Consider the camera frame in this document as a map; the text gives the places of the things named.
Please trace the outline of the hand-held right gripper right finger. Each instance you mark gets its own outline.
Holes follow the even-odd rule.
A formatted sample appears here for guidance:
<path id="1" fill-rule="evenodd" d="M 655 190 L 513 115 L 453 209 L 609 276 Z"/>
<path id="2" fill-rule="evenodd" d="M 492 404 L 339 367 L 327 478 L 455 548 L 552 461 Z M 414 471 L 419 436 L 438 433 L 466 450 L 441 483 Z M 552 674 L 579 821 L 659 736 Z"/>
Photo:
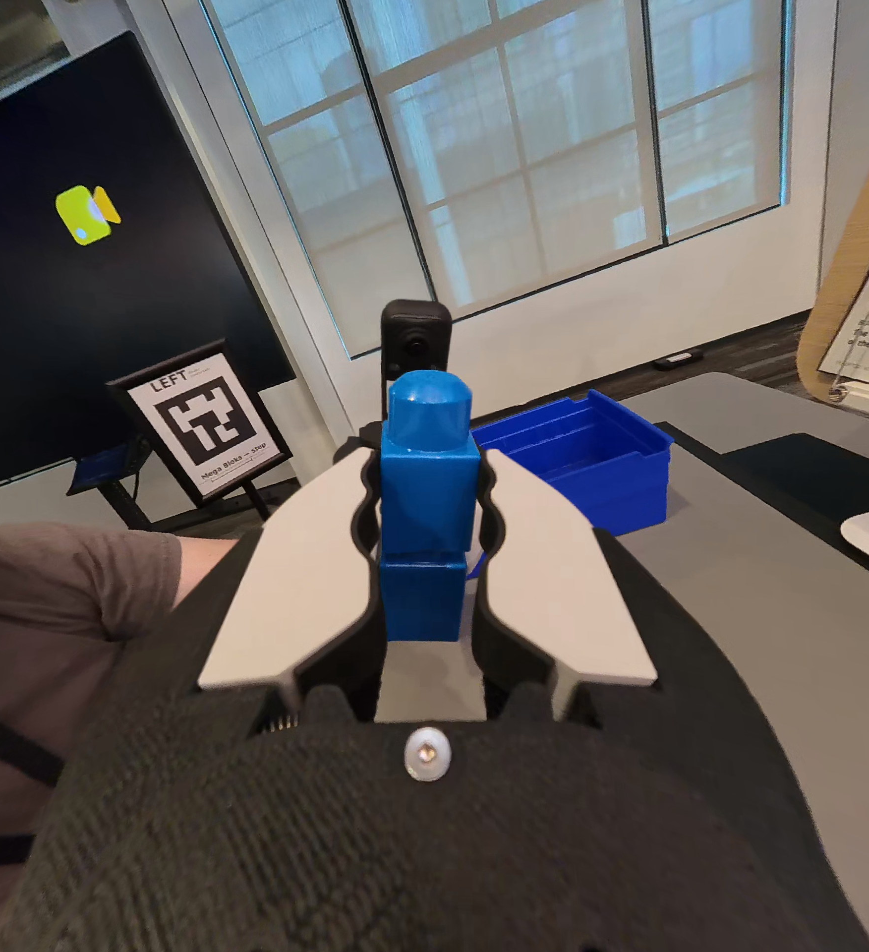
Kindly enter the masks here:
<path id="1" fill-rule="evenodd" d="M 493 684 L 653 684 L 589 520 L 497 449 L 482 457 L 475 660 Z"/>

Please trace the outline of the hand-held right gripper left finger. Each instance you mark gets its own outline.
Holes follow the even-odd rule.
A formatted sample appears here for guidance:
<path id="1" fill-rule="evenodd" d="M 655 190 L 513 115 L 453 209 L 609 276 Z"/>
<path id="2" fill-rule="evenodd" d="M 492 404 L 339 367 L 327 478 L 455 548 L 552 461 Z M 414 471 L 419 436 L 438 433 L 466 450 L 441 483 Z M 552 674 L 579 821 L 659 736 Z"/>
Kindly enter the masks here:
<path id="1" fill-rule="evenodd" d="M 380 453 L 360 446 L 304 485 L 262 529 L 197 685 L 359 690 L 388 637 L 373 558 Z"/>

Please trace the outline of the blue plastic bin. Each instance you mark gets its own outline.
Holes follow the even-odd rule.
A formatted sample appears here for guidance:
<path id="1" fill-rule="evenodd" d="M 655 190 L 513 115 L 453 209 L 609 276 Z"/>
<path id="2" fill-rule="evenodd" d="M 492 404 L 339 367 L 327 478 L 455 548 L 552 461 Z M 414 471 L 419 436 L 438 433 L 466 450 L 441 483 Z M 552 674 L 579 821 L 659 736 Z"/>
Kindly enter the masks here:
<path id="1" fill-rule="evenodd" d="M 591 390 L 472 429 L 618 537 L 666 521 L 672 436 Z"/>

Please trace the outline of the blue two-stud block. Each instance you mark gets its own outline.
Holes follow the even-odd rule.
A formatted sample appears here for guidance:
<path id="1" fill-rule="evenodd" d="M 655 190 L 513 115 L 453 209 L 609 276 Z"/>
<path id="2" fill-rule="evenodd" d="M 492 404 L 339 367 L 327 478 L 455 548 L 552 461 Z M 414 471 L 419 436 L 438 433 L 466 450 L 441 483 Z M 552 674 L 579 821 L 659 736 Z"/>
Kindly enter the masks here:
<path id="1" fill-rule="evenodd" d="M 464 552 L 383 553 L 379 575 L 389 643 L 459 641 Z"/>

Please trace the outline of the blue one-stud block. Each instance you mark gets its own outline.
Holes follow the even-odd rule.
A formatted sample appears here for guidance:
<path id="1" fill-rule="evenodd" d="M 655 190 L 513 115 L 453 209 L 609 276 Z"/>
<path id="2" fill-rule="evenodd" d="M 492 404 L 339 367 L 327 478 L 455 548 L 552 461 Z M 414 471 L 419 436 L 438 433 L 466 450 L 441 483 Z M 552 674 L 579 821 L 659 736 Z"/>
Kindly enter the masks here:
<path id="1" fill-rule="evenodd" d="M 381 546 L 389 557 L 471 548 L 480 453 L 472 393 L 457 376 L 411 371 L 389 389 L 381 438 Z"/>

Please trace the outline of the framed marker sign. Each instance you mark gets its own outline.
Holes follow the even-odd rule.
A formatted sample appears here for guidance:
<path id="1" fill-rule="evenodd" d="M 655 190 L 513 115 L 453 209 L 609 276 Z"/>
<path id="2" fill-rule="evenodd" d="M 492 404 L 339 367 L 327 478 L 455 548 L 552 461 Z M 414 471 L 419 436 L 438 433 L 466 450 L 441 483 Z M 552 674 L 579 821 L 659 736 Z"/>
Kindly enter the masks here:
<path id="1" fill-rule="evenodd" d="M 107 382 L 194 506 L 292 459 L 225 339 Z"/>

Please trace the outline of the window with blinds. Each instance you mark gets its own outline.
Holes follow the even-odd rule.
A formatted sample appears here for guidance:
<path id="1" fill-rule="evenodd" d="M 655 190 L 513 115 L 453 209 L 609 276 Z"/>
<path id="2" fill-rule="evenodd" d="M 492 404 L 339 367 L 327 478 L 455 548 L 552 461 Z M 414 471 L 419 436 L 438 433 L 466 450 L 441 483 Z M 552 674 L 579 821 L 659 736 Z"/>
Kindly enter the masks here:
<path id="1" fill-rule="evenodd" d="M 202 2 L 349 359 L 775 208 L 785 2 Z"/>

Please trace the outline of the black mat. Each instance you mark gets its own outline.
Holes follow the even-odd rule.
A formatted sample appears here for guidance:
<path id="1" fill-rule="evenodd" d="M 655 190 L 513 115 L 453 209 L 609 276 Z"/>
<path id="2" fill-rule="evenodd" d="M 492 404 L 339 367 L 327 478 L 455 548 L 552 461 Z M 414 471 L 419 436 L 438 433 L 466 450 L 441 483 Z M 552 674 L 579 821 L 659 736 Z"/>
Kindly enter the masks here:
<path id="1" fill-rule="evenodd" d="M 869 458 L 805 433 L 719 453 L 670 422 L 658 429 L 695 459 L 869 572 L 844 522 L 869 512 Z"/>

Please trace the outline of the person's brown shirt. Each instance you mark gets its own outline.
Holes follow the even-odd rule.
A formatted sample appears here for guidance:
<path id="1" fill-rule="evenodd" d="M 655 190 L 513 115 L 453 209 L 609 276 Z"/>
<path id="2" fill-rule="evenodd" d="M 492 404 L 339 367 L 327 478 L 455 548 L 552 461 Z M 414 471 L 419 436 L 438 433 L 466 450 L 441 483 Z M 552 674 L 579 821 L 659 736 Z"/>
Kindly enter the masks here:
<path id="1" fill-rule="evenodd" d="M 123 644 L 173 609 L 181 568 L 169 534 L 0 526 L 0 722 L 69 758 Z M 0 761 L 0 836 L 34 834 L 51 796 Z M 0 914 L 20 872 L 0 867 Z"/>

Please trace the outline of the large dark screen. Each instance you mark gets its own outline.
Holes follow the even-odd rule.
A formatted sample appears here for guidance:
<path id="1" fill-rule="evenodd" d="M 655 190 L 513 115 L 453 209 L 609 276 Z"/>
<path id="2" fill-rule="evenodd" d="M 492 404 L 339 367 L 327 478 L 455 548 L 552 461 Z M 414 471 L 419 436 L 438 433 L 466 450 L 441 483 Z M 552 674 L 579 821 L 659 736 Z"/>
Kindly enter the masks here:
<path id="1" fill-rule="evenodd" d="M 0 482 L 125 442 L 107 383 L 225 339 L 295 378 L 139 41 L 0 101 Z"/>

